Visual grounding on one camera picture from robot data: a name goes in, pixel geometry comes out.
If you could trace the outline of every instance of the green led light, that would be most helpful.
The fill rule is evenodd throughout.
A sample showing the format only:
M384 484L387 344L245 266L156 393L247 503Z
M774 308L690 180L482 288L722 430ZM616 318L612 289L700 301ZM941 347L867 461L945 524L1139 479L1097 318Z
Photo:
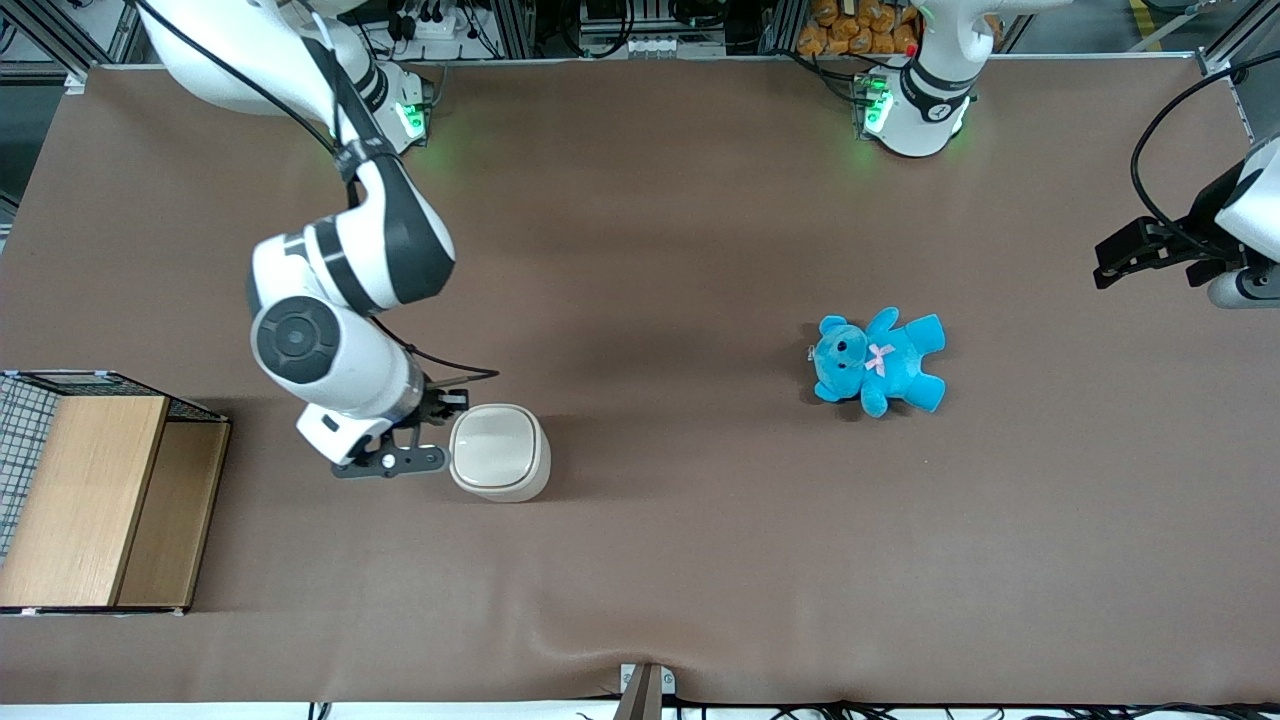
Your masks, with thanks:
M404 124L404 129L408 132L410 137L417 137L422 135L422 111L413 106L396 104L396 111L401 117L401 123Z
M867 132L879 132L884 129L884 119L888 118L888 111L893 108L893 94L883 92L879 99L867 109L867 124L864 129Z

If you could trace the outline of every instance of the electrical cable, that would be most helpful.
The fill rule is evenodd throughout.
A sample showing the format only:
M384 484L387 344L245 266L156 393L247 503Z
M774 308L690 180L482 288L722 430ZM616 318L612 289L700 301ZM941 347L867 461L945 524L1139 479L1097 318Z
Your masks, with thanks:
M12 33L9 33L9 40L5 40L4 37L6 29L13 31ZM18 26L12 26L9 24L8 20L0 18L0 55L8 53L9 47L13 46L13 41L17 38L18 38Z
M795 50L786 50L783 47L776 47L776 49L769 50L769 51L767 51L764 54L765 55L782 55L785 58L791 58L801 68L809 70L810 73L819 74L819 76L823 76L823 77L829 77L831 79L844 79L844 81L851 81L851 79L854 79L854 76L851 76L849 73L837 73L836 70L828 70L827 68L823 68L822 65L818 64L818 59L817 58L813 58L813 59L805 58L804 55L796 53ZM872 58L869 55L860 55L860 54L854 53L854 54L849 54L849 55L844 55L844 56L845 58L854 58L854 59L861 60L864 63L870 63L870 64L873 64L876 67L879 67L879 68L888 68L891 70L900 70L900 69L902 69L902 68L899 68L896 65L891 65L891 64L886 63L884 60L879 60L879 59Z
M440 82L435 86L435 91L431 94L431 104L428 105L430 109L435 109L444 99L444 83L449 81L449 67L452 67L453 60L444 61L444 70L440 72Z
M1156 217L1157 220L1160 220L1160 224L1164 225L1165 229L1167 229L1176 237L1181 238L1183 241L1189 242L1193 247L1196 247L1208 258L1215 258L1219 260L1231 259L1229 256L1225 256L1221 250L1211 247L1203 240L1194 237L1192 233L1179 227L1179 224L1172 218L1165 214L1165 211L1156 205L1156 201L1151 199L1151 195L1147 192L1147 188L1142 183L1142 176L1138 172L1138 161L1142 158L1143 149L1147 147L1147 141L1151 140L1151 136L1156 132L1156 128L1158 128L1160 123L1162 123L1165 118L1174 111L1175 108L1181 105L1184 100L1187 100L1192 95L1196 95L1201 90L1204 90L1206 87L1213 85L1215 82L1225 77L1230 77L1240 70L1245 70L1248 68L1261 65L1263 63L1270 63L1271 60L1277 60L1277 59L1280 59L1280 50L1272 53L1265 53L1262 55L1258 55L1257 58L1252 58L1231 68L1226 68L1216 73L1210 73L1203 78L1201 78L1194 85L1192 85L1190 87L1188 87L1187 90L1179 92L1176 97L1170 100L1167 105L1165 105L1164 108L1161 108L1158 113L1156 113L1156 117L1152 118L1151 124L1148 124L1147 129L1142 132L1142 137L1138 138L1138 143L1133 149L1133 155L1129 158L1129 177L1133 181L1133 188L1134 191L1138 192L1138 199L1142 200L1142 204L1147 208L1148 211L1151 211L1152 215Z
M369 37L369 29L365 28L365 22L361 20L358 17L356 18L356 27L360 28L360 35L365 36L365 46L369 47L370 55L376 58L379 53L383 53L390 56L392 51L389 47L384 47L381 45L376 47L374 46L374 41Z
M191 47L196 53L200 53L201 55L204 55L209 61L211 61L212 64L215 64L219 68L221 68L227 74L229 74L233 78L243 82L253 92L257 92L259 95L261 95L262 99L265 99L268 102L270 102L271 105L275 105L285 115L293 118L293 120L297 122L300 126L302 126L302 128L305 131L307 131L307 133L310 133L311 137L314 137L316 140L316 142L319 142L320 145L324 146L324 149L329 152L329 155L333 155L335 152L333 143L329 142L329 140L325 136L320 135L320 131L317 131L315 128L315 126L312 126L311 123L308 123L306 120L306 118L303 118L302 115L300 115L297 110L294 110L293 108L289 108L288 104L285 104L283 100L280 100L279 97L276 97L275 95L273 95L271 92L269 92L265 87L262 87L261 85L253 82L248 76L246 76L244 73L237 70L230 64L228 64L225 60L223 60L218 55L214 55L212 53L210 53L204 45L196 42L187 33L184 33L180 29L178 29L164 15L161 15L160 13L157 13L156 9L151 6L151 3L147 3L147 0L133 0L133 4L137 5L140 9L145 10L148 15L151 15L151 18L155 19L155 22L159 23L160 27L165 28L166 31L169 31L170 35L173 35L178 40L180 40L184 44L187 44L188 47Z
M489 32L485 31L484 23L480 22L480 14L476 13L472 0L461 0L458 5L462 6L462 13L467 17L467 22L470 22L471 27L476 29L476 38L480 41L480 45L483 45L484 49L493 55L494 60L500 60L502 53L498 53L498 45L489 37Z
M195 40L192 40L191 37L188 37L184 32L182 32L172 22L169 22L164 15L161 15L160 13L157 13L156 9L152 8L150 3L147 3L147 0L133 0L133 1L134 1L134 4L138 8L141 8L142 10L145 10L157 23L160 23L161 27L164 27L166 31L169 31L170 33L173 33L174 37L177 37L178 40L186 42L188 46L191 46L192 50L195 50L195 51L200 53L201 55L204 55L205 58L207 58L215 65L218 65L219 68L221 68L223 70L225 70L228 74L230 74L236 79L238 79L238 81L243 82L244 85L247 85L255 92L257 92L264 99L266 99L268 101L270 101L273 105L275 105L276 108L279 108L280 110L283 110L287 115L289 115L291 118L293 118L294 120L297 120L297 123L300 126L302 126L312 137L315 137L316 142L319 142L320 145L323 145L324 149L326 151L329 151L330 155L334 155L337 152L335 146L333 143L330 143L323 135L320 135L320 132L315 128L315 126L312 126L311 123L306 122L306 119L303 119L302 115L300 115L296 110L293 110L293 108L289 108L288 105L285 105L284 101L282 101L279 97L276 97L275 95L273 95L271 92L269 92L261 85L253 82L252 79L250 79L248 77L246 77L244 73L242 73L242 72L237 70L236 68L230 67L221 58L214 55L205 46L200 45ZM324 27L323 18L319 17L319 13L315 12L315 8L311 6L311 3L308 0L298 0L298 3L302 4L308 12L312 13L312 17L316 18L317 24L320 24L320 27L323 28L321 29L321 37L325 38L325 44L328 45L330 60L334 63L334 65L332 67L330 82L332 82L332 87L333 87L333 104L334 104L334 136L335 136L335 140L337 140L338 137L340 137L340 129L338 129L339 128L339 126L338 126L338 76L335 73L338 73L338 72L346 72L346 70L343 70L340 68L340 64L338 64L338 54L333 49L333 40L329 37L328 28ZM356 195L356 191L355 191L355 182L351 182L351 183L347 184L347 205L348 205L348 208L353 208L353 206L356 206L358 204L358 201L360 201L360 199L358 199L358 196ZM434 355L429 355L426 352L422 352L421 350L417 348L417 346L415 346L412 343L408 343L408 342L404 342L404 340L402 340L399 336L397 336L390 329L388 329L387 325L384 325L383 322L379 320L378 318L370 318L370 320L372 320L372 323L375 325L378 325L378 328L381 329L384 333L387 333L387 336L390 337L397 345L399 345L401 347L403 347L406 351L408 351L408 352L411 352L411 354L413 354L413 355L416 355L419 357L422 357L424 360L429 360L431 363L435 363L438 365L443 365L445 368L453 368L456 370L463 370L463 372L468 372L468 373L476 373L476 375L467 378L467 382L485 380L485 379L489 379L489 378L495 378L499 374L498 370L489 370L489 369L485 369L485 368L474 368L471 365L462 365L460 363L452 363L449 360L443 360L440 357L435 357ZM312 720L324 720L325 717L328 717L330 707L332 707L330 703L320 703L320 716L319 717L314 717ZM315 703L312 703L312 711L314 710L315 710Z
M613 55L627 44L627 40L631 38L631 33L636 27L636 12L635 8L631 5L632 0L620 0L620 1L622 3L622 19L620 20L618 24L618 37L617 40L614 40L613 45L608 50L600 53L599 55L591 53L590 50L584 50L577 42L573 41L573 38L570 36L568 32L570 27L572 27L573 24L573 20L567 17L568 13L566 13L564 9L566 8L581 9L582 6L581 0L577 0L576 5L573 4L573 0L564 0L561 4L561 22L559 22L561 37L564 40L564 45L568 46L571 53L573 53L579 58L589 58L599 60L608 58L609 55Z
M677 23L686 24L694 29L704 29L723 26L724 20L728 19L728 0L726 0L719 13L710 15L709 18L703 18L700 15L686 15L681 13L680 0L667 0L667 13L675 18Z
M814 58L814 59L810 60L810 59L806 59L804 55L801 55L799 53L795 53L792 50L776 49L776 50L769 50L768 53L765 53L765 55L782 55L782 56L786 56L786 58L791 58L801 68L804 68L804 69L809 70L810 73L818 76L818 78L822 79L822 83L827 87L827 90L829 90L831 94L835 95L836 97L840 97L845 102L851 102L851 104L859 105L859 106L868 105L867 100L854 97L854 96L846 94L844 90L841 90L836 85L832 85L832 82L854 82L854 77L855 76L852 76L852 74L849 74L849 73L837 73L835 70L828 70L828 69L826 69L826 68L823 68L823 67L820 67L818 64L817 58ZM861 56L861 55L851 55L851 56L861 59L861 60L867 60L867 61L869 61L872 64L883 65L886 68L892 67L892 65L887 65L884 63L881 63L879 60L877 60L874 58L865 58L865 56Z
M471 375L471 377L466 378L466 382L468 382L468 383L470 382L479 382L479 380L488 380L489 378L497 378L498 375L502 374L498 370L490 370L488 368L476 368L474 365L463 365L461 363L453 363L452 360L443 360L443 359L436 357L434 355L429 355L426 352L422 352L421 350L417 348L416 345L413 345L411 342L404 342L403 340L401 340L401 337L398 334L393 333L390 331L390 328L388 328L379 318L370 316L369 320L372 322L375 325L378 325L378 329L380 329L384 333L387 333L387 337L389 337L393 341L396 341L401 347L403 347L411 355L416 355L416 356L421 357L422 360L428 360L430 363L435 363L436 365L443 365L445 368L453 368L454 370L462 370L463 373L476 373L475 375Z

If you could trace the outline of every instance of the table surface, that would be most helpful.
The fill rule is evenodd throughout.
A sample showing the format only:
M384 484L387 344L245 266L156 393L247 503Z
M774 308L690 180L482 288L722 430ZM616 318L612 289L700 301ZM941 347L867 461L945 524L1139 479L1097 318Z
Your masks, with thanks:
M0 361L236 425L193 612L0 620L0 701L579 697L635 660L721 702L1274 700L1280 313L1091 278L1197 77L992 63L906 160L788 63L457 69L406 159L457 272L385 319L541 418L550 483L502 506L334 479L253 364L250 250L342 206L324 152L93 72L0 258ZM1245 138L1221 87L1166 126L1180 209ZM946 324L940 411L817 404L817 320L891 304Z

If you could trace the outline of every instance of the lid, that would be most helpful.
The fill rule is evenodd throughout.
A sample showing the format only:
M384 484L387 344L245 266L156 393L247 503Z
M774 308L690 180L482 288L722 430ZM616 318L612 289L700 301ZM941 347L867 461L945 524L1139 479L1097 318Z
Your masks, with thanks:
M475 407L453 427L453 470L468 486L502 488L522 482L536 450L532 420L515 407Z

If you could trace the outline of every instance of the pink bow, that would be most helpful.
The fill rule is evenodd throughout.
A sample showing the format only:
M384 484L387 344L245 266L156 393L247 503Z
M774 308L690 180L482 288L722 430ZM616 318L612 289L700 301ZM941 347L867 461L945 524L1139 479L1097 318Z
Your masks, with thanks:
M888 355L890 352L893 352L893 346L892 345L886 345L884 347L881 347L878 345L872 343L872 346L868 347L867 350L870 350L872 355L876 356L876 357L872 357L870 360L867 361L867 369L868 370L876 370L876 374L883 378L884 377L884 356Z

